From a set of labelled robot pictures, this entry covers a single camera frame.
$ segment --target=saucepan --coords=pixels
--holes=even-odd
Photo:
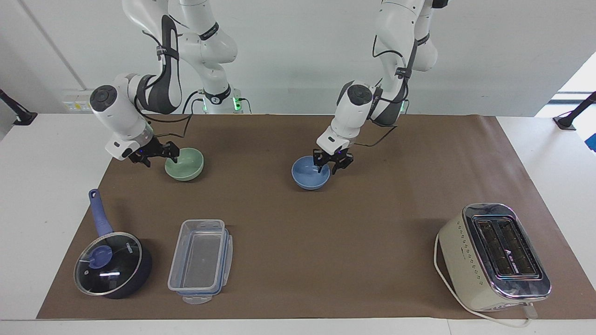
[[[89,192],[89,201],[99,237],[80,254],[74,267],[74,282],[90,296],[124,298],[149,277],[151,254],[134,235],[114,232],[97,189]]]

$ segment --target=blue pan handle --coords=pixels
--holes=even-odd
[[[105,216],[104,205],[101,203],[100,191],[96,188],[89,191],[89,201],[91,202],[91,213],[95,221],[95,229],[99,236],[114,232],[108,219]]]

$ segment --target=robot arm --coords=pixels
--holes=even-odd
[[[150,157],[169,157],[177,161],[178,147],[172,142],[161,144],[140,110],[170,114],[180,106],[181,55],[187,60],[192,58],[191,65],[201,70],[199,74],[207,98],[214,101],[220,97],[218,102],[221,104],[229,97],[231,88],[218,62],[227,63],[235,59],[237,49],[234,41],[219,30],[209,0],[179,0],[179,3],[190,29],[202,32],[200,35],[182,35],[185,36],[182,38],[184,50],[179,47],[175,22],[168,15],[167,0],[122,1],[126,16],[157,42],[161,72],[145,76],[136,73],[118,75],[111,85],[101,86],[91,94],[94,114],[113,133],[105,149],[119,160],[128,157],[134,163],[141,162],[147,166],[151,165]],[[215,98],[210,97],[208,92],[216,92]]]
[[[335,163],[333,173],[350,165],[353,156],[347,149],[354,145],[367,119],[382,127],[395,126],[408,96],[412,70],[426,71],[436,62],[437,51],[430,40],[430,20],[434,8],[442,8],[447,2],[393,0],[381,3],[372,55],[383,65],[382,84],[373,87],[352,81],[343,87],[335,117],[316,141],[322,150],[313,151],[319,171],[328,162]]]

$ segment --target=white table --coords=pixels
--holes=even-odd
[[[500,117],[505,133],[592,285],[596,287],[596,156],[550,119]],[[536,131],[535,128],[548,131]],[[40,114],[0,142],[0,334],[561,334],[596,320],[537,320],[521,330],[484,320],[36,321],[111,157],[110,134],[91,114]],[[567,175],[565,181],[560,177]]]

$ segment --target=brown paper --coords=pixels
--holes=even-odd
[[[596,318],[596,293],[494,117],[403,116],[373,148],[318,191],[291,166],[310,155],[327,116],[201,115],[180,147],[201,150],[203,173],[177,182],[163,170],[113,160],[99,187],[117,231],[153,255],[145,285],[122,300],[86,296],[73,282],[97,236],[87,212],[44,301],[42,319],[474,318],[433,266],[438,230],[470,203],[511,206],[552,281],[540,318]],[[154,123],[156,132],[183,124]],[[359,141],[386,128],[368,124]],[[234,237],[228,285],[204,305],[168,290],[180,225],[221,219]],[[523,318],[520,309],[491,313]]]

